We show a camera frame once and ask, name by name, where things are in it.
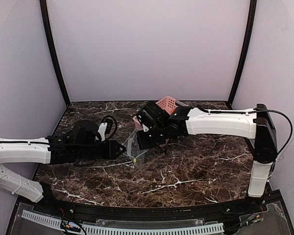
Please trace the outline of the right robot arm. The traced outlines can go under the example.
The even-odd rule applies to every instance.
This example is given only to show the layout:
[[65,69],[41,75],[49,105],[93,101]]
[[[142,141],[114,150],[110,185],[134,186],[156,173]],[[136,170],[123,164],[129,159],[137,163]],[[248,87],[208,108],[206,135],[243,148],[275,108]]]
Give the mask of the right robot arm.
[[179,136],[229,135],[253,140],[253,166],[247,194],[260,198],[278,155],[276,129],[271,113],[291,120],[282,112],[269,110],[264,104],[244,110],[204,109],[177,103],[172,108],[161,107],[160,102],[147,102],[133,120],[142,129],[137,132],[141,150],[165,144]]

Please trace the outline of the clear zip top bag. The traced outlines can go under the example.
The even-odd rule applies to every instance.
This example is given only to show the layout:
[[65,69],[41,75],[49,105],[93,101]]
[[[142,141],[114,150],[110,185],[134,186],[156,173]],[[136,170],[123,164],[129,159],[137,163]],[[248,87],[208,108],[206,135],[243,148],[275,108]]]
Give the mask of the clear zip top bag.
[[129,135],[123,145],[126,147],[125,155],[132,161],[135,168],[142,168],[145,162],[145,153],[147,150],[139,148],[137,140],[137,129]]

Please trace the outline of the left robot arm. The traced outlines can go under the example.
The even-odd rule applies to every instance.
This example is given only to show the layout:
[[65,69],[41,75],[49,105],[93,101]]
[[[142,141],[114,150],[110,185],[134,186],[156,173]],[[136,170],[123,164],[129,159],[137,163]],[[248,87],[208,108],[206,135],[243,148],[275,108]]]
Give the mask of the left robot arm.
[[39,203],[53,197],[48,184],[32,181],[5,167],[7,163],[61,165],[80,160],[115,160],[126,147],[113,140],[117,123],[105,117],[100,124],[77,121],[73,128],[59,136],[32,140],[0,138],[0,188]]

